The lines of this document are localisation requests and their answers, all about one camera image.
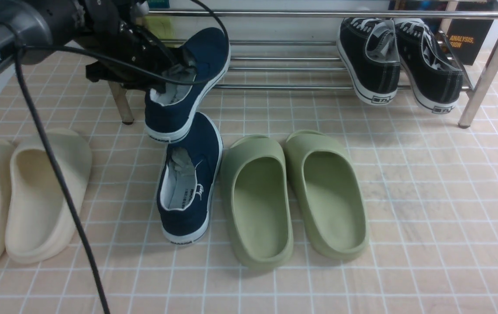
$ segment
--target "sneaker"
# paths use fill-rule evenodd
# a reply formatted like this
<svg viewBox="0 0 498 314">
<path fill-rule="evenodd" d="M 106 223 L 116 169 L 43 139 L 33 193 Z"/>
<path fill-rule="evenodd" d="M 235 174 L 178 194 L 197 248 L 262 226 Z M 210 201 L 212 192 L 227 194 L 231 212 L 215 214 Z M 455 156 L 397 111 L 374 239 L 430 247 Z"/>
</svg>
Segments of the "sneaker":
<svg viewBox="0 0 498 314">
<path fill-rule="evenodd" d="M 223 144 L 212 120 L 196 113 L 193 132 L 167 146 L 157 195 L 163 235 L 177 245 L 199 240 L 210 220 Z"/>
<path fill-rule="evenodd" d="M 462 90 L 463 73 L 449 62 L 421 19 L 395 19 L 398 51 L 416 103 L 432 113 L 450 113 Z"/>
<path fill-rule="evenodd" d="M 204 96 L 225 75 L 229 67 L 229 43 L 218 28 L 201 30 L 182 47 L 191 55 L 194 66 L 181 67 L 181 72 L 165 75 L 193 82 L 208 77 L 213 79 L 191 86 L 167 83 L 163 94 L 155 89 L 146 93 L 145 131 L 156 141 L 174 143 L 181 141 L 189 133 L 195 112 Z"/>
<path fill-rule="evenodd" d="M 400 78 L 394 22 L 345 18 L 338 30 L 336 45 L 357 97 L 374 106 L 390 103 Z"/>
</svg>

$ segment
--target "black cable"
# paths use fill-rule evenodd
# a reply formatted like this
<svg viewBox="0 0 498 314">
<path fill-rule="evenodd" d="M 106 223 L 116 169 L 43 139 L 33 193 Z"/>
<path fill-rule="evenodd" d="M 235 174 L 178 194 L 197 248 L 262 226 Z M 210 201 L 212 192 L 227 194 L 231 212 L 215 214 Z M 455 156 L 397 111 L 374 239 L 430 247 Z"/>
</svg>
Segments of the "black cable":
<svg viewBox="0 0 498 314">
<path fill-rule="evenodd" d="M 229 46 L 229 34 L 227 34 L 227 30 L 225 29 L 225 26 L 221 22 L 220 18 L 213 12 L 212 9 L 207 7 L 204 3 L 200 2 L 199 0 L 191 0 L 192 2 L 198 4 L 201 6 L 204 10 L 206 10 L 210 16 L 212 16 L 216 22 L 219 24 L 221 27 L 221 30 L 223 32 L 223 37 L 225 37 L 225 42 L 227 42 L 227 54 L 225 55 L 225 62 L 223 62 L 223 67 L 221 68 L 220 72 L 223 72 L 224 68 L 227 66 L 227 59 L 229 58 L 229 50 L 231 47 Z M 208 77 L 206 79 L 202 80 L 197 80 L 194 82 L 189 82 L 189 81 L 184 81 L 184 80 L 175 80 L 172 78 L 167 78 L 163 77 L 159 74 L 152 73 L 150 71 L 144 70 L 142 68 L 139 68 L 138 66 L 135 66 L 133 64 L 121 61 L 119 59 L 112 58 L 110 56 L 105 56 L 103 54 L 99 54 L 97 52 L 81 49 L 81 48 L 74 48 L 74 47 L 69 47 L 69 46 L 24 46 L 25 50 L 42 50 L 42 51 L 62 51 L 62 52 L 70 52 L 72 54 L 79 54 L 79 55 L 84 55 L 84 56 L 89 56 L 91 58 L 97 59 L 97 60 L 103 60 L 106 62 L 111 62 L 120 66 L 123 66 L 129 70 L 133 70 L 139 74 L 142 74 L 146 77 L 149 77 L 151 79 L 155 80 L 160 80 L 164 81 L 166 83 L 171 83 L 175 85 L 197 85 L 197 84 L 203 84 L 207 83 L 211 80 L 213 80 L 213 77 Z"/>
<path fill-rule="evenodd" d="M 191 2 L 194 2 L 194 3 L 198 4 L 199 6 L 201 6 L 203 9 L 205 9 L 210 14 L 210 16 L 212 16 L 216 20 L 216 22 L 219 24 L 219 26 L 221 27 L 221 29 L 223 31 L 223 35 L 225 36 L 225 39 L 227 42 L 226 60 L 225 60 L 223 67 L 221 69 L 221 71 L 223 71 L 225 66 L 227 66 L 227 58 L 229 57 L 230 49 L 231 49 L 229 47 L 229 35 L 227 34 L 227 30 L 225 29 L 225 26 L 223 25 L 223 23 L 221 22 L 219 17 L 209 7 L 207 7 L 205 4 L 203 4 L 199 0 L 191 0 Z M 52 46 L 52 47 L 49 47 L 49 46 L 23 46 L 21 44 L 22 41 L 21 41 L 19 34 L 17 32 L 15 32 L 15 30 L 10 25 L 8 25 L 8 24 L 3 24 L 3 25 L 5 25 L 9 30 L 11 30 L 15 36 L 16 46 L 18 48 L 18 51 L 14 56 L 14 68 L 16 71 L 16 77 L 17 77 L 18 84 L 20 85 L 20 89 L 22 90 L 22 95 L 24 96 L 24 99 L 25 99 L 27 107 L 30 111 L 31 117 L 35 123 L 35 127 L 37 128 L 39 137 L 41 139 L 41 143 L 43 144 L 43 147 L 45 148 L 45 152 L 47 153 L 49 163 L 51 163 L 51 167 L 53 168 L 53 171 L 55 173 L 57 181 L 59 182 L 59 185 L 61 186 L 61 190 L 63 192 L 65 200 L 67 201 L 67 204 L 69 205 L 69 211 L 71 212 L 72 219 L 73 219 L 75 226 L 76 226 L 76 230 L 78 231 L 80 240 L 82 241 L 82 244 L 84 246 L 84 250 L 85 250 L 87 258 L 88 258 L 89 266 L 92 269 L 93 279 L 96 283 L 97 293 L 98 293 L 99 298 L 100 298 L 101 307 L 103 309 L 104 314 L 110 314 L 109 305 L 107 303 L 107 298 L 105 296 L 105 292 L 103 291 L 103 285 L 101 284 L 100 273 L 99 273 L 99 270 L 97 268 L 95 257 L 93 256 L 92 248 L 89 245 L 86 233 L 84 231 L 84 228 L 82 227 L 80 217 L 76 211 L 76 207 L 75 207 L 74 202 L 72 200 L 72 197 L 71 197 L 71 194 L 69 191 L 69 187 L 67 186 L 67 183 L 65 181 L 65 177 L 63 176 L 63 174 L 61 172 L 61 168 L 59 167 L 59 164 L 57 163 L 57 159 L 55 158 L 55 154 L 53 153 L 53 149 L 51 147 L 51 144 L 49 143 L 49 139 L 47 137 L 47 134 L 45 133 L 45 128 L 43 127 L 43 124 L 41 123 L 41 118 L 39 117 L 37 109 L 35 108 L 33 99 L 31 99 L 31 95 L 30 95 L 30 92 L 27 88 L 27 84 L 26 84 L 26 81 L 24 79 L 24 74 L 22 72 L 21 58 L 22 58 L 25 50 L 65 51 L 65 52 L 71 52 L 71 53 L 75 53 L 75 54 L 82 54 L 85 56 L 91 56 L 93 58 L 106 60 L 109 62 L 114 62 L 116 64 L 120 64 L 121 66 L 125 66 L 133 71 L 144 74 L 145 76 L 147 76 L 149 78 L 163 80 L 165 82 L 177 84 L 177 85 L 201 84 L 201 83 L 208 82 L 209 80 L 211 80 L 213 78 L 200 80 L 198 82 L 182 82 L 182 81 L 177 81 L 174 79 L 166 78 L 166 77 L 157 75 L 155 73 L 151 73 L 149 71 L 143 70 L 135 65 L 131 65 L 131 64 L 122 62 L 120 60 L 117 60 L 117 59 L 114 59 L 114 58 L 111 58 L 108 56 L 104 56 L 101 54 L 97 54 L 94 52 L 89 52 L 89 51 L 83 50 L 83 49 L 72 48 L 72 47 L 67 47 L 67 46 L 60 46 L 60 47 L 56 47 L 56 46 Z"/>
<path fill-rule="evenodd" d="M 72 201 L 71 193 L 69 191 L 69 187 L 65 182 L 65 177 L 63 177 L 63 173 L 61 172 L 61 167 L 59 167 L 59 163 L 57 163 L 57 159 L 55 159 L 55 154 L 53 153 L 53 149 L 51 148 L 51 144 L 49 143 L 49 139 L 47 138 L 47 134 L 45 133 L 45 128 L 41 123 L 41 119 L 39 118 L 39 113 L 35 109 L 34 102 L 31 99 L 30 92 L 27 89 L 27 84 L 24 79 L 24 74 L 22 73 L 22 62 L 21 58 L 23 55 L 23 49 L 20 49 L 14 58 L 14 68 L 16 69 L 16 78 L 18 80 L 18 84 L 20 84 L 20 89 L 22 90 L 22 95 L 27 104 L 27 108 L 30 110 L 30 114 L 32 119 L 34 120 L 35 127 L 39 133 L 39 138 L 41 139 L 41 143 L 43 147 L 45 147 L 45 152 L 47 153 L 47 157 L 49 157 L 49 162 L 51 163 L 51 167 L 55 172 L 55 176 L 57 177 L 57 181 L 61 186 L 61 190 L 63 191 L 63 195 L 69 205 L 69 209 L 72 215 L 72 219 L 76 225 L 76 230 L 78 231 L 78 235 L 82 244 L 84 246 L 84 250 L 86 251 L 86 255 L 88 256 L 89 266 L 92 268 L 93 280 L 96 282 L 97 293 L 100 296 L 101 307 L 103 308 L 103 312 L 105 314 L 110 314 L 109 305 L 107 304 L 107 298 L 105 297 L 105 292 L 103 291 L 103 286 L 101 284 L 100 273 L 97 269 L 96 260 L 93 256 L 92 248 L 89 246 L 88 238 L 86 237 L 86 233 L 84 232 L 84 228 L 82 227 L 82 223 L 80 221 L 80 217 L 76 211 L 76 207 L 74 202 Z"/>
</svg>

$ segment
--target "tiled floor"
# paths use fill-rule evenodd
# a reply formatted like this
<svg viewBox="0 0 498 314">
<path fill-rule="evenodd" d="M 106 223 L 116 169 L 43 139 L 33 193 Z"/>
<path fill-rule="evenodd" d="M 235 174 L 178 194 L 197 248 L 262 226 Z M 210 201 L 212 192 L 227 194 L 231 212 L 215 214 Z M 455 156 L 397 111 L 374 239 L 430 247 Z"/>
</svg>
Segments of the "tiled floor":
<svg viewBox="0 0 498 314">
<path fill-rule="evenodd" d="M 363 256 L 341 264 L 318 255 L 291 195 L 295 254 L 257 273 L 233 256 L 219 189 L 200 243 L 177 249 L 165 241 L 154 207 L 164 145 L 143 135 L 143 97 L 129 94 L 137 123 L 121 124 L 107 85 L 83 77 L 86 62 L 57 54 L 27 68 L 27 81 L 47 127 L 79 131 L 94 150 L 80 216 L 113 314 L 498 313 L 498 76 L 467 130 L 457 127 L 462 108 L 432 115 L 410 92 L 387 107 L 332 93 L 211 92 L 201 111 L 225 147 L 251 133 L 283 141 L 294 130 L 318 129 L 348 147 L 366 199 L 371 244 Z M 230 73 L 227 80 L 339 77 Z M 0 138 L 17 143 L 35 131 L 10 84 L 0 97 Z M 78 239 L 39 264 L 3 256 L 0 313 L 101 313 Z"/>
</svg>

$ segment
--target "shoe rack shelf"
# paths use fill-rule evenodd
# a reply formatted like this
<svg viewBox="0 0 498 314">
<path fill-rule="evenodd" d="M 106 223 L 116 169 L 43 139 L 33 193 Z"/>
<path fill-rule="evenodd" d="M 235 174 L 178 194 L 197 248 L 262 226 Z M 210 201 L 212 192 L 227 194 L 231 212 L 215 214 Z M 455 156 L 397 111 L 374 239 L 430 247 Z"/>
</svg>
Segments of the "shoe rack shelf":
<svg viewBox="0 0 498 314">
<path fill-rule="evenodd" d="M 216 10 L 219 17 L 316 17 L 316 18 L 345 18 L 345 17 L 379 17 L 379 18 L 450 18 L 470 20 L 498 20 L 498 0 L 488 0 L 494 4 L 493 10 L 488 11 L 419 11 L 419 10 L 385 10 L 385 11 L 299 11 L 299 10 Z M 203 10 L 151 10 L 154 16 L 181 16 L 181 17 L 210 17 Z M 488 61 L 482 70 L 480 79 L 473 81 L 468 72 L 458 59 L 454 57 L 453 50 L 443 32 L 440 32 L 442 41 L 439 44 L 446 46 L 451 53 L 450 59 L 454 60 L 464 72 L 464 86 L 462 91 L 468 96 L 468 103 L 458 126 L 463 129 L 470 127 L 478 109 L 495 75 L 498 72 L 498 39 L 490 53 Z M 166 44 L 181 44 L 185 40 L 162 40 Z M 335 46 L 335 41 L 290 41 L 290 40 L 231 40 L 232 45 L 245 46 Z M 284 62 L 333 62 L 339 61 L 336 57 L 269 57 L 269 56 L 232 56 L 236 61 L 284 61 Z M 254 67 L 231 66 L 229 71 L 237 72 L 340 72 L 344 67 Z M 125 90 L 119 84 L 110 84 L 111 92 L 121 113 L 123 123 L 133 122 L 133 116 L 124 97 Z M 297 85 L 297 84 L 217 84 L 215 89 L 243 90 L 243 91 L 350 91 L 351 85 Z M 410 89 L 410 86 L 399 86 L 399 89 Z"/>
</svg>

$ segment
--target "green slide sandal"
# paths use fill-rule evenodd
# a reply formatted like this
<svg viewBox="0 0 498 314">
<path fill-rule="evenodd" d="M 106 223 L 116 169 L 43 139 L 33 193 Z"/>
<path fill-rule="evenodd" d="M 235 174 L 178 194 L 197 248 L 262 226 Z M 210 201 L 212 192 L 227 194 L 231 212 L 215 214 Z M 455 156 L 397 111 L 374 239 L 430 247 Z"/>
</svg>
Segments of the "green slide sandal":
<svg viewBox="0 0 498 314">
<path fill-rule="evenodd" d="M 223 208 L 233 251 L 244 266 L 270 270 L 293 254 L 282 147 L 251 135 L 227 151 L 220 171 Z"/>
<path fill-rule="evenodd" d="M 287 138 L 285 157 L 305 231 L 317 252 L 333 259 L 358 257 L 368 243 L 366 213 L 345 150 L 317 131 Z"/>
</svg>

